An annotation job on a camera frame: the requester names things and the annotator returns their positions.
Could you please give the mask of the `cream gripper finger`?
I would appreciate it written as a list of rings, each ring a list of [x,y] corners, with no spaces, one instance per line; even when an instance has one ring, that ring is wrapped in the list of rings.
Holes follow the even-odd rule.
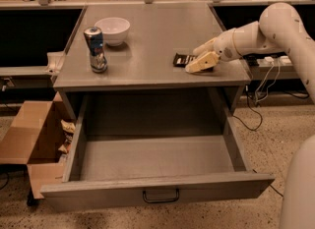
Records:
[[[219,61],[220,56],[215,51],[204,52],[197,56],[186,67],[187,73],[198,73],[213,68]]]
[[[193,50],[193,54],[195,56],[200,56],[200,55],[204,55],[204,54],[215,54],[216,51],[215,51],[214,45],[215,45],[216,40],[217,39],[214,37],[214,38],[208,40],[207,42],[205,42],[204,44],[196,47]]]

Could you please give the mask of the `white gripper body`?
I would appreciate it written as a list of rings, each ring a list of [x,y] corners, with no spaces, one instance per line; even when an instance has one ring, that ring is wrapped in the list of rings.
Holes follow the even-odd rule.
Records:
[[[220,59],[225,62],[236,60],[242,57],[236,48],[234,34],[236,28],[222,32],[216,37],[214,50],[220,56]]]

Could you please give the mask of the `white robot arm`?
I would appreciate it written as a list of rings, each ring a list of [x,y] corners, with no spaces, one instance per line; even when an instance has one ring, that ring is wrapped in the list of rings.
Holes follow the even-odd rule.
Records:
[[[229,29],[193,50],[188,73],[214,67],[247,54],[283,52],[315,101],[315,41],[297,11],[279,2],[268,6],[256,22]],[[315,229],[315,136],[294,154],[287,171],[280,229]]]

